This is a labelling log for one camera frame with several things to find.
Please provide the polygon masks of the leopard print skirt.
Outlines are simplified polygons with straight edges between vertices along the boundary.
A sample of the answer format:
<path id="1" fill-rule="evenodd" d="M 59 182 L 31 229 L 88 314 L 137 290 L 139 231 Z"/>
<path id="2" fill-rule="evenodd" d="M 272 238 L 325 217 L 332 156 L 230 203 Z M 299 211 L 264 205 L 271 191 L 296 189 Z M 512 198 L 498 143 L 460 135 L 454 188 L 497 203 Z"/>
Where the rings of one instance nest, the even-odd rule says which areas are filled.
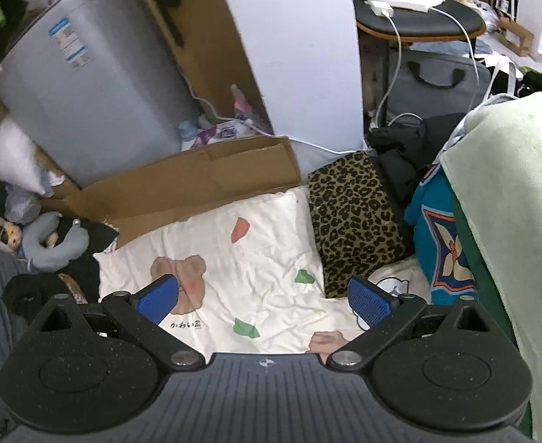
<path id="1" fill-rule="evenodd" d="M 308 176 L 309 210 L 324 296 L 345 298 L 349 280 L 404 259 L 408 243 L 368 153 L 343 156 Z"/>

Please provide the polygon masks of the teal patterned garment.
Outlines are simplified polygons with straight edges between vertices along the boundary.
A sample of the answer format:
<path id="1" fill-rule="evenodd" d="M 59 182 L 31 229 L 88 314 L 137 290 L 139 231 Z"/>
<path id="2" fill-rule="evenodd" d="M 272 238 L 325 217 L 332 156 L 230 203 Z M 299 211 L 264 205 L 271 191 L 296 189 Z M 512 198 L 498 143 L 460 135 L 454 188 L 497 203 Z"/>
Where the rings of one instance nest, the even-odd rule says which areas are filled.
<path id="1" fill-rule="evenodd" d="M 440 165 L 419 182 L 404 222 L 413 228 L 415 252 L 430 285 L 431 302 L 448 306 L 461 298 L 475 299 L 475 277 L 457 230 L 451 186 Z"/>

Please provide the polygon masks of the blue grey neck pillow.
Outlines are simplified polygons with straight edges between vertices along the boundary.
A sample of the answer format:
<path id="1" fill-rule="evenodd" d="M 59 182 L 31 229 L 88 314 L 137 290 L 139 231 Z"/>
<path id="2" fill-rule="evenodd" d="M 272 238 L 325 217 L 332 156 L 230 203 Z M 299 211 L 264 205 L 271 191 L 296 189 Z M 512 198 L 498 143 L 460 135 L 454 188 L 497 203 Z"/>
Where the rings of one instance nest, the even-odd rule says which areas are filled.
<path id="1" fill-rule="evenodd" d="M 88 249 L 90 235 L 79 219 L 74 219 L 64 237 L 58 233 L 63 215 L 47 212 L 24 228 L 12 222 L 0 225 L 0 242 L 24 257 L 29 267 L 54 273 L 80 258 Z"/>

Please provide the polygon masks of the black ribbed garment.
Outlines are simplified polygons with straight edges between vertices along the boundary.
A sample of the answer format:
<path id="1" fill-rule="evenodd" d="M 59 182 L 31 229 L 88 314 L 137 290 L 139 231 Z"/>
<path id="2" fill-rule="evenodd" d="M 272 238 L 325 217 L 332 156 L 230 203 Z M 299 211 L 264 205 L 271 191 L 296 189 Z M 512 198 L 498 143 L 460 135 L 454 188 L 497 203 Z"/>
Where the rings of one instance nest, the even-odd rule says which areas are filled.
<path id="1" fill-rule="evenodd" d="M 70 293 L 79 304 L 99 300 L 100 269 L 94 254 L 107 250 L 116 242 L 119 233 L 108 225 L 85 218 L 82 227 L 88 231 L 90 241 L 79 258 L 57 271 L 35 270 L 8 281 L 2 301 L 11 313 L 31 323 L 56 294 Z"/>

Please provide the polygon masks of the white cartoon print bedsheet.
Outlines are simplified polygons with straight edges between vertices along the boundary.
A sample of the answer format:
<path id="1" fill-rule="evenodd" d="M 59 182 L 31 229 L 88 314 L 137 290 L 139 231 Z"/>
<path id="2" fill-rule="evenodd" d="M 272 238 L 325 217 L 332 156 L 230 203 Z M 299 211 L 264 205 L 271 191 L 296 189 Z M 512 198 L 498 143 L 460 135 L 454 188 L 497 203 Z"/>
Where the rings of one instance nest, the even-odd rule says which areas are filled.
<path id="1" fill-rule="evenodd" d="M 205 357 L 326 357 L 368 328 L 347 299 L 324 295 L 305 186 L 233 202 L 95 258 L 103 297 L 136 293 L 164 273 L 179 278 L 160 326 Z"/>

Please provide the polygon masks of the folded black garment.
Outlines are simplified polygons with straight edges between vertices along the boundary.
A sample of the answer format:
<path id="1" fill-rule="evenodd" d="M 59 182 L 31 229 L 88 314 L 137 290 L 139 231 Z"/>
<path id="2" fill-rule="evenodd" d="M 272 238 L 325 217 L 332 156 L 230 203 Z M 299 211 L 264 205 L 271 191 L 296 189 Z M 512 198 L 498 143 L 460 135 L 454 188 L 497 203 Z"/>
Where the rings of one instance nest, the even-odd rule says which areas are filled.
<path id="1" fill-rule="evenodd" d="M 376 153 L 371 161 L 385 186 L 395 221 L 403 228 L 404 212 L 419 182 L 463 118 L 464 114 L 453 113 L 427 118 L 418 125 L 395 122 L 369 132 L 368 144 Z M 405 228 L 402 232 L 404 237 L 409 235 Z"/>

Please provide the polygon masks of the light green towel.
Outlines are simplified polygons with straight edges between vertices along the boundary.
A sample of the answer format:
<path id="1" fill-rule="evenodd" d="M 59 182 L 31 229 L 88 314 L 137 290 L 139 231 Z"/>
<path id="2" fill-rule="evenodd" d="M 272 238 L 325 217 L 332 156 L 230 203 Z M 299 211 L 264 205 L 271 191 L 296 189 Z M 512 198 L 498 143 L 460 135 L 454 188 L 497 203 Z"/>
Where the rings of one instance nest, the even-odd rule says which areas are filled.
<path id="1" fill-rule="evenodd" d="M 470 112 L 441 164 L 532 372 L 542 442 L 542 92 Z"/>

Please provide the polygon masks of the purple white tissue pack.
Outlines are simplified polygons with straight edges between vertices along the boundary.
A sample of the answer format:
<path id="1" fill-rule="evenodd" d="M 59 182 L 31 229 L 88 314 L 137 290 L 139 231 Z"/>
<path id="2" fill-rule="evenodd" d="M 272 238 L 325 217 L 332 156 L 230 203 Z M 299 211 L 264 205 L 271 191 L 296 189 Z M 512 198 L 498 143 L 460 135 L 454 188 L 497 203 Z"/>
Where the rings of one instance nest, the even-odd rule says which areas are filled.
<path id="1" fill-rule="evenodd" d="M 255 135 L 255 131 L 241 121 L 224 122 L 208 129 L 199 129 L 191 121 L 185 120 L 179 124 L 178 129 L 182 151 Z"/>

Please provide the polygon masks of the silver grey appliance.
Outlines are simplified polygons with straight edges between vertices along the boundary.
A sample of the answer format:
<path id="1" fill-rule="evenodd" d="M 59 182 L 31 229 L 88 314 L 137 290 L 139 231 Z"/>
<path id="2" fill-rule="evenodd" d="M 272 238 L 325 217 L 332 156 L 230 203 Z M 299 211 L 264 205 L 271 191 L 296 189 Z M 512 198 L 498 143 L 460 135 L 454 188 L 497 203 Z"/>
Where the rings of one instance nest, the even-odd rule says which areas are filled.
<path id="1" fill-rule="evenodd" d="M 179 152 L 200 113 L 143 0 L 60 0 L 2 68 L 15 123 L 81 187 Z"/>

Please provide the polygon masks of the brown cardboard sheet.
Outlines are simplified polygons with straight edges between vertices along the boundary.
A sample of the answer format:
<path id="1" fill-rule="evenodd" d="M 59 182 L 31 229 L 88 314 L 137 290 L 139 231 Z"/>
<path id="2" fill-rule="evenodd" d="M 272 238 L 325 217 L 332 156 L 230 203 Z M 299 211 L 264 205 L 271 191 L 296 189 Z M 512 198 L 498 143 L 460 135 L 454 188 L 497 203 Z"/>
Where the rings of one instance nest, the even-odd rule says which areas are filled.
<path id="1" fill-rule="evenodd" d="M 302 183 L 285 137 L 216 139 L 202 131 L 182 151 L 64 199 L 45 198 L 44 211 L 114 225 L 121 246 L 157 228 L 229 203 L 284 192 Z"/>

